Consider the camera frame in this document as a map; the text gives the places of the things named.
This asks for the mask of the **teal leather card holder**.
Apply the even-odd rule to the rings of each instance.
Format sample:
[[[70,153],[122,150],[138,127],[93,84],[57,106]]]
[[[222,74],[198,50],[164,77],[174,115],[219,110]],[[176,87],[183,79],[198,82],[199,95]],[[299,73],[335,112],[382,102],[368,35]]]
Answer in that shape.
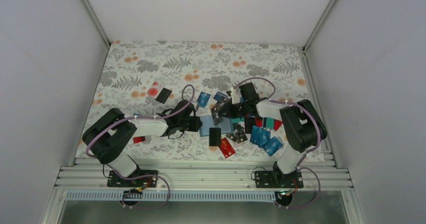
[[[234,131],[234,127],[233,127],[233,123],[231,119],[223,118],[222,122],[215,125],[212,116],[200,116],[199,118],[202,122],[202,126],[199,129],[199,134],[201,137],[208,136],[210,128],[220,128],[222,135],[229,134]]]

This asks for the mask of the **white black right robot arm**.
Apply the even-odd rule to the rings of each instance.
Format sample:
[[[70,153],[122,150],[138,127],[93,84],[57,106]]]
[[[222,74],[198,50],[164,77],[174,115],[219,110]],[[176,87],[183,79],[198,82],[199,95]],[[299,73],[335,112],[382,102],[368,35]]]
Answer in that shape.
[[[226,118],[252,115],[283,123],[289,146],[274,163],[272,181],[277,187],[285,187],[307,154],[318,149],[327,138],[327,129],[308,99],[290,102],[260,97],[252,83],[238,89],[239,93],[234,88],[227,92],[230,98],[219,104],[219,115]]]

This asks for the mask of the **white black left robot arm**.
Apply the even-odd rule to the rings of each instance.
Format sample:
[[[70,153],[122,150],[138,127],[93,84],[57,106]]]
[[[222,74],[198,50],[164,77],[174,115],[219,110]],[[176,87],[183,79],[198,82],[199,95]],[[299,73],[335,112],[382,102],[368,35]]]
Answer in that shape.
[[[112,108],[83,133],[82,141],[87,156],[111,167],[126,186],[134,186],[139,182],[140,172],[136,162],[125,153],[128,143],[137,137],[170,138],[177,132],[197,132],[201,127],[195,106],[187,100],[153,116],[127,116]]]

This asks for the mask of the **red card under left arm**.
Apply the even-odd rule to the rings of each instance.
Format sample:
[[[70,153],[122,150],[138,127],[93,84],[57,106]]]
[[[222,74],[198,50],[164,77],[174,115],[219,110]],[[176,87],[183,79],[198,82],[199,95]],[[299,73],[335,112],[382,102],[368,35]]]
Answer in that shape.
[[[134,144],[138,144],[138,143],[142,143],[146,140],[145,136],[138,136],[138,137],[133,137],[133,143]]]

